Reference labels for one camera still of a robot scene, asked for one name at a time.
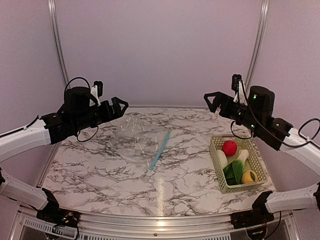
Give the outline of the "clear zip top bag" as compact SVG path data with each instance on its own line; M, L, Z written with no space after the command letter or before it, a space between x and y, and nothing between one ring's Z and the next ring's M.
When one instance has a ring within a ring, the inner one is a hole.
M152 171L170 135L170 129L156 126L130 114L120 122L109 139L109 145L123 158Z

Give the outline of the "red fake apple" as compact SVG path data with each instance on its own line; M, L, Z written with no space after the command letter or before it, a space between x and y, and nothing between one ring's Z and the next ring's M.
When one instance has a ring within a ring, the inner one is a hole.
M236 154L238 145L235 141L228 140L222 146L222 151L227 157L232 157Z

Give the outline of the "fake bok choy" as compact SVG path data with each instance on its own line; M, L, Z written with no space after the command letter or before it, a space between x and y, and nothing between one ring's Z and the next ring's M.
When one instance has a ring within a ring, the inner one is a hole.
M249 158L250 153L247 149L242 149L238 152L238 156L236 160L234 160L231 164L233 167L235 180L237 182L237 185L241 183L241 179L244 172L244 165L246 160Z
M226 179L226 183L229 186L236 185L237 181L236 181L235 173L233 170L233 165L228 164L227 157L222 150L220 150L220 149L217 150L217 156L218 156L221 168L223 170L223 174Z

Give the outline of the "yellow fake fruit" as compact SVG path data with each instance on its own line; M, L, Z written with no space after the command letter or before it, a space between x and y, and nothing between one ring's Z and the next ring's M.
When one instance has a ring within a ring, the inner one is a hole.
M251 183L257 183L259 181L258 175L256 172L252 170L246 170L241 178L242 184L251 184Z

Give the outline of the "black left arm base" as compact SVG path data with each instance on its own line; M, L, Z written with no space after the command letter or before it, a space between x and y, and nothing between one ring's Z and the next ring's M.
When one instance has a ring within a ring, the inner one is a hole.
M42 188L48 203L42 210L37 210L36 218L55 224L55 226L67 226L76 228L78 226L80 213L74 210L60 208L55 196L47 189Z

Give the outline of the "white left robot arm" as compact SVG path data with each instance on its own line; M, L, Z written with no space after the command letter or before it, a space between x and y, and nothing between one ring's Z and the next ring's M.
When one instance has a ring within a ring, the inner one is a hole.
M4 162L16 155L37 147L55 145L71 136L77 137L80 131L121 118L129 104L113 97L111 101L100 101L101 82L93 87L72 87L63 94L64 103L57 112L36 117L31 123L0 136L0 160ZM0 171L0 194L43 210L53 223L63 219L63 211L50 192L27 184L6 171Z

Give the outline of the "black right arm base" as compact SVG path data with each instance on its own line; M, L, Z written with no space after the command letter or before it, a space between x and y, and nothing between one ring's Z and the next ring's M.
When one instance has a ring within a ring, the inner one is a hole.
M275 219L274 214L268 212L266 207L267 198L272 191L262 192L253 202L250 210L234 212L230 215L230 222L234 229L253 227L266 224Z

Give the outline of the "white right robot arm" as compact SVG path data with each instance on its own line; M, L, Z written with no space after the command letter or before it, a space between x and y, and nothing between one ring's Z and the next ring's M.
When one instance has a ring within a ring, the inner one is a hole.
M253 137L267 145L299 160L316 174L320 172L320 147L312 139L302 136L300 130L282 118L274 118L275 94L263 86L252 86L249 94L244 95L245 103L235 102L220 91L206 93L204 100L209 110L219 110L221 117L234 120L251 131ZM257 205L248 212L247 219L258 224L267 213L286 210L320 208L320 185L296 190L272 192L263 196L264 205Z

